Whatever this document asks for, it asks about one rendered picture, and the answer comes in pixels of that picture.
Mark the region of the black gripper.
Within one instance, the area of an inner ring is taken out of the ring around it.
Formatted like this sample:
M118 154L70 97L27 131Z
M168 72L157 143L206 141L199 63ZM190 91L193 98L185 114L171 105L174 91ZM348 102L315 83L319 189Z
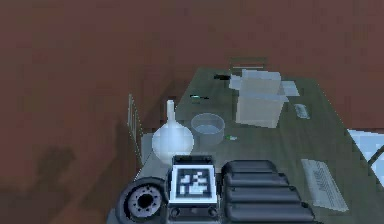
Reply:
M114 210L117 224L166 224L165 180L143 177L120 193Z

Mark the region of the white round-bellied vase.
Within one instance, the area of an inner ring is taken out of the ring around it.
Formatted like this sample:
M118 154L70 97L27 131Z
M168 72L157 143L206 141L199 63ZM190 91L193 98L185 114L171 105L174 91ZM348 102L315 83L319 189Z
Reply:
M152 137L152 149L164 164L171 164L176 155L189 155L194 146L192 132L176 120L175 103L166 103L167 121Z

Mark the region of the white open cardboard box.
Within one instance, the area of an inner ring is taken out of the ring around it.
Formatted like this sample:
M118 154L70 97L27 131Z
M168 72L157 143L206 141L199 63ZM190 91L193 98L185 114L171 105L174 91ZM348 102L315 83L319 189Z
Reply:
M230 75L229 88L238 91L235 122L264 128L276 128L285 103L286 81L279 72L242 69Z

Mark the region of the grey-green table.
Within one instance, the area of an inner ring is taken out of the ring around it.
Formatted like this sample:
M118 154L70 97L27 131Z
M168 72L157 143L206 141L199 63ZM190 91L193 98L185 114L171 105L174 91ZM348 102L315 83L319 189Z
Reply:
M200 68L176 107L176 119L190 125L197 114L211 112L225 122L226 136L217 145L195 146L190 155L208 155L219 171L233 160L269 160L289 183L296 187L301 199L310 205L315 218L323 224L384 224L384 187L380 186L368 162L347 132L319 86L308 79L298 82L299 102L309 109L309 119L297 117L294 105L282 109L276 128L251 127L235 122L237 94L227 82L214 79L214 70ZM192 99L190 95L210 99ZM339 212L314 206L307 185L302 159L325 162L349 210ZM136 179L163 177L171 165L164 166L150 156Z

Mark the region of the grey glass bowl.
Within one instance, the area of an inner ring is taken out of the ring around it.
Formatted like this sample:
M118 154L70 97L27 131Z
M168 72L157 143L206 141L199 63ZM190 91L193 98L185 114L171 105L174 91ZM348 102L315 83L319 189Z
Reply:
M197 114L191 120L191 128L200 146L217 145L224 139L225 122L219 115Z

